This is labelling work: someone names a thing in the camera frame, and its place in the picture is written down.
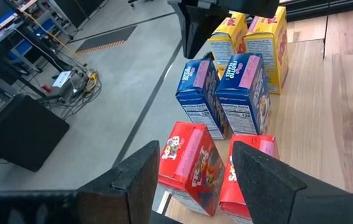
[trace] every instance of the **workbench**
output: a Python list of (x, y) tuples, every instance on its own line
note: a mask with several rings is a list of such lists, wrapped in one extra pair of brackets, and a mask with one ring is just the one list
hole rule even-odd
[[(321, 156), (325, 134), (327, 102), (323, 85), (323, 39), (288, 44), (289, 71), (281, 95), (271, 95), (272, 110), (267, 134), (276, 136), (280, 159), (292, 167), (321, 178)], [(215, 141), (224, 163), (227, 162), (230, 138)], [(214, 217), (192, 212), (166, 192), (158, 210), (184, 224), (232, 224), (219, 207)]]

